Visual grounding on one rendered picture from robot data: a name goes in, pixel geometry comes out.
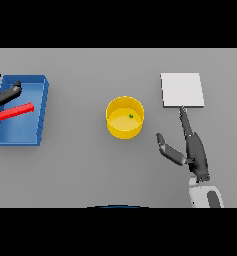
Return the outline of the blue tray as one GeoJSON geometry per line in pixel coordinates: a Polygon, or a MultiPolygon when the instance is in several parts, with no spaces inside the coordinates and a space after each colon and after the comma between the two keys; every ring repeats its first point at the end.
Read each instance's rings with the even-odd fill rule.
{"type": "Polygon", "coordinates": [[[3,75],[0,92],[21,82],[19,97],[0,106],[0,146],[39,146],[49,83],[45,75],[3,75]]]}

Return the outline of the yellow bowl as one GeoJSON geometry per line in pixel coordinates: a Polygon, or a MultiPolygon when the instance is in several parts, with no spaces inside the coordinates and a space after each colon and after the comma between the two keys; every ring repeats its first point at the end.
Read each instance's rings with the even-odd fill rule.
{"type": "Polygon", "coordinates": [[[144,107],[131,96],[119,96],[106,107],[106,126],[110,134],[120,140],[130,140],[142,130],[144,107]]]}

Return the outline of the pale square measuring scale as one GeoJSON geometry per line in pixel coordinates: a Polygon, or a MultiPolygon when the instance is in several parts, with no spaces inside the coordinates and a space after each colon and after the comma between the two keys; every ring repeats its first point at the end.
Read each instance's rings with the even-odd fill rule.
{"type": "Polygon", "coordinates": [[[160,78],[164,107],[205,106],[199,73],[162,73],[160,78]]]}

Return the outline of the red beaker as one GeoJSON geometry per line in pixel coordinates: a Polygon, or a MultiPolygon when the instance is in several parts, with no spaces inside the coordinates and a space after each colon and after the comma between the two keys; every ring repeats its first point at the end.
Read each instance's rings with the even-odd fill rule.
{"type": "Polygon", "coordinates": [[[34,105],[32,102],[27,104],[22,104],[19,106],[14,106],[11,108],[5,108],[4,106],[0,106],[0,121],[13,118],[22,114],[26,114],[34,111],[34,105]]]}

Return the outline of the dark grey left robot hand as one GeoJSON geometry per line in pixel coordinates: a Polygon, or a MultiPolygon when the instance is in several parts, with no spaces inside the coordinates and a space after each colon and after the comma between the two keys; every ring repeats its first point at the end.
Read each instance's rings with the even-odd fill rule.
{"type": "Polygon", "coordinates": [[[18,98],[22,93],[22,86],[20,81],[16,81],[15,84],[3,91],[0,92],[0,106],[5,105],[6,103],[9,103],[10,101],[18,98]]]}

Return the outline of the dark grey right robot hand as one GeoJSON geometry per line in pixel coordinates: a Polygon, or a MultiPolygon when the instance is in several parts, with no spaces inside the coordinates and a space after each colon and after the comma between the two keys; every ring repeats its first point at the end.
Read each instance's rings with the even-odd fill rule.
{"type": "Polygon", "coordinates": [[[167,144],[164,137],[157,133],[159,151],[165,158],[179,166],[187,164],[189,171],[196,176],[197,183],[209,181],[210,175],[203,143],[199,135],[192,130],[185,107],[182,106],[179,112],[186,142],[186,155],[167,144]]]}

